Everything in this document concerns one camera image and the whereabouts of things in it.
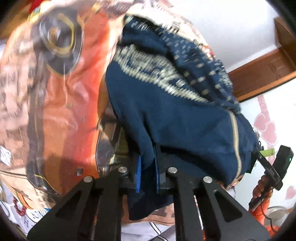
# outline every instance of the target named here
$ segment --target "orange garment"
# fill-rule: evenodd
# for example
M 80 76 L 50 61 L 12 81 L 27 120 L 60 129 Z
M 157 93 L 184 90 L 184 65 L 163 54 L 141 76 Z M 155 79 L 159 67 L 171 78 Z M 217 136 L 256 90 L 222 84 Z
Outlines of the orange garment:
M 249 211 L 253 215 L 253 217 L 262 225 L 264 225 L 264 220 L 265 220 L 265 216 L 263 215 L 263 212 L 266 213 L 269 207 L 269 203 L 270 203 L 270 199 L 262 202 L 262 209 L 259 205 L 254 211 Z M 271 229 L 271 226 L 266 226 L 266 229 L 269 232 L 271 237 L 274 236 L 275 232 Z M 279 227 L 273 226 L 273 229 L 277 232 L 279 230 Z M 202 230 L 202 234 L 203 234 L 204 240 L 206 240 L 204 230 Z

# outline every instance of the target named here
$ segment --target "navy blue garment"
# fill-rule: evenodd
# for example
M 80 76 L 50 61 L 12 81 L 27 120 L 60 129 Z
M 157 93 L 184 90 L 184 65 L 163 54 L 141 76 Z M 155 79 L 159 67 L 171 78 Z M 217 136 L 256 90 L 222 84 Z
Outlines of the navy blue garment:
M 154 145 L 171 166 L 230 185 L 251 168 L 258 139 L 240 114 L 220 61 L 192 43 L 129 18 L 107 68 L 113 109 L 141 155 L 141 189 L 128 195 L 129 218 L 138 220 L 172 202 L 156 192 Z

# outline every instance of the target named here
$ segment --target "metal bolt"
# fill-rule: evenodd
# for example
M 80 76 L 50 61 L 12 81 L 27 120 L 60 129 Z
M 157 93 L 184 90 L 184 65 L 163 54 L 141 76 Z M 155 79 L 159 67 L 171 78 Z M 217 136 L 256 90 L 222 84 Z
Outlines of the metal bolt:
M 205 176 L 203 178 L 203 180 L 204 180 L 205 183 L 211 183 L 213 181 L 213 179 L 211 177 L 208 177 L 208 176 Z
M 176 173 L 177 171 L 178 171 L 178 169 L 175 168 L 175 167 L 170 167 L 170 168 L 168 169 L 168 172 L 169 172 L 169 173 Z
M 120 168 L 118 168 L 118 171 L 121 173 L 126 173 L 128 171 L 128 169 L 126 167 L 120 167 Z
M 83 179 L 84 182 L 86 183 L 90 183 L 92 181 L 92 177 L 91 176 L 86 176 L 84 179 Z

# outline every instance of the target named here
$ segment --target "pink heart decal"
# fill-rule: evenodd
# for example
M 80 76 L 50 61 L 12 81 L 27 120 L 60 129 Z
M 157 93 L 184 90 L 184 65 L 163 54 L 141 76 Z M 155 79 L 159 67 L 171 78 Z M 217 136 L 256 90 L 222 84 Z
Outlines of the pink heart decal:
M 254 127 L 260 132 L 266 131 L 267 129 L 266 117 L 263 113 L 260 113 L 256 116 L 256 119 L 254 121 Z
M 296 195 L 296 191 L 295 191 L 294 187 L 289 186 L 288 189 L 287 189 L 285 200 L 292 199 L 293 197 L 295 197 L 295 195 Z
M 261 134 L 263 140 L 266 141 L 267 144 L 274 146 L 277 143 L 277 136 L 276 136 L 276 126 L 274 122 L 269 122 L 267 124 L 267 129 L 264 133 Z

